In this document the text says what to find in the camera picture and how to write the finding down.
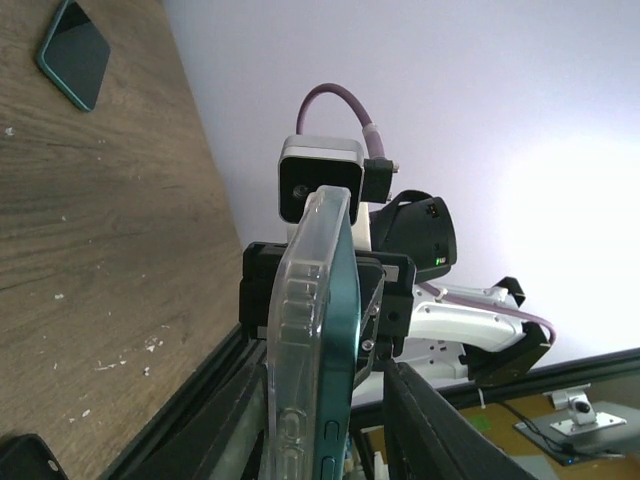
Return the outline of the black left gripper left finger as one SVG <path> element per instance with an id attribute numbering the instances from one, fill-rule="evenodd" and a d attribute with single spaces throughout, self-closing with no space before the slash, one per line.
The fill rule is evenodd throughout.
<path id="1" fill-rule="evenodd" d="M 156 479 L 237 479 L 264 429 L 266 367 L 236 374 L 154 457 Z"/>

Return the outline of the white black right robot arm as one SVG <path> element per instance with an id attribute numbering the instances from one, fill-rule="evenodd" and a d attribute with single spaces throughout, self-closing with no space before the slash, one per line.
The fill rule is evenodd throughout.
<path id="1" fill-rule="evenodd" d="M 444 200 L 406 190 L 370 215 L 371 247 L 387 277 L 376 352 L 408 363 L 426 380 L 481 387 L 524 376 L 554 345 L 551 322 L 522 311 L 514 277 L 490 287 L 443 285 L 457 261 Z"/>

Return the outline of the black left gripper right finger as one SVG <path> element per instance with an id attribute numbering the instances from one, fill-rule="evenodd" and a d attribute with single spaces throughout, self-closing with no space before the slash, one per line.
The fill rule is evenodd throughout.
<path id="1" fill-rule="evenodd" d="M 406 363 L 385 364 L 382 415 L 391 479 L 533 477 Z"/>

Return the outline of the clear magsafe phone case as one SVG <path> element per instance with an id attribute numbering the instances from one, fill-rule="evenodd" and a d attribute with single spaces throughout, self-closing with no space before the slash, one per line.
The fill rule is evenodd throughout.
<path id="1" fill-rule="evenodd" d="M 279 262 L 267 327 L 268 476 L 314 479 L 321 332 L 329 276 L 350 193 L 311 194 Z"/>

